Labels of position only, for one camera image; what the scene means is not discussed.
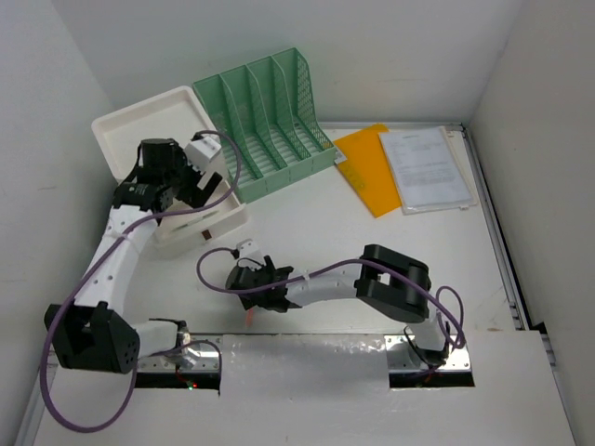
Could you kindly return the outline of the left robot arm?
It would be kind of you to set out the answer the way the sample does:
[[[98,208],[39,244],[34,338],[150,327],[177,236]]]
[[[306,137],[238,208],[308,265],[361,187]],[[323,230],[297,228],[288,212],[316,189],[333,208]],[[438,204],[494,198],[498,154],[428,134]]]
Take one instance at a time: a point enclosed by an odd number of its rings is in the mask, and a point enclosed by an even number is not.
[[[45,325],[62,367],[127,374],[139,359],[179,345],[179,321],[127,322],[126,294],[163,212],[173,202],[205,206],[223,179],[211,167],[220,157],[219,141],[202,133],[186,146],[173,138],[140,142],[133,167],[113,194],[88,280],[66,309],[52,304],[46,311]]]

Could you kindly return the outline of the orange pen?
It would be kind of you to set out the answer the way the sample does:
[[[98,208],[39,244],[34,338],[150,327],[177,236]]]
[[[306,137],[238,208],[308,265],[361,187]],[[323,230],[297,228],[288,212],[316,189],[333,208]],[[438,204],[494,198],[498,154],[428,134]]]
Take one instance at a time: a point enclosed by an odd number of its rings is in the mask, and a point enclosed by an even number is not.
[[[254,320],[254,313],[255,313],[255,310],[254,310],[253,308],[249,309],[249,310],[246,312],[246,317],[245,317],[245,326],[246,326],[247,328],[250,328],[250,327],[252,326],[252,324],[253,324],[253,320]]]

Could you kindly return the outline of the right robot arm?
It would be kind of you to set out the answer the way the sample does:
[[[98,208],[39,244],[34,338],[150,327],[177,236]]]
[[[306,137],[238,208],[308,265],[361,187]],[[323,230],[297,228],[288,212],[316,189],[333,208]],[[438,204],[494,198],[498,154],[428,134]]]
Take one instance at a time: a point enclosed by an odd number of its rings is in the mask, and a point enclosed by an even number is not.
[[[429,267],[378,244],[368,244],[361,257],[298,273],[277,268],[269,256],[238,256],[225,289],[235,292],[246,309],[285,313],[331,300],[357,299],[383,316],[405,324],[414,340],[411,349],[430,369],[446,363],[448,353],[466,346],[463,318],[455,317],[430,291]]]

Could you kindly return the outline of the white bottom drawer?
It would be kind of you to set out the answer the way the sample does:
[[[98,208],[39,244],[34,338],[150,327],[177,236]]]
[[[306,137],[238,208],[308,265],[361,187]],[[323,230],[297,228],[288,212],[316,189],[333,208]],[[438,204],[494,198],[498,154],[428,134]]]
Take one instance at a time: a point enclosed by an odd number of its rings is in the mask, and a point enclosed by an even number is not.
[[[185,222],[198,216],[214,214],[211,223],[204,227],[202,231],[182,231],[178,233],[169,233],[168,230],[178,222]],[[143,255],[149,258],[174,258],[198,248],[206,243],[213,242],[231,231],[234,231],[248,220],[245,204],[242,203],[233,192],[228,198],[217,206],[207,211],[193,213],[183,216],[170,216],[162,220],[161,225],[153,234]],[[206,242],[202,236],[204,230],[209,230],[213,239]]]

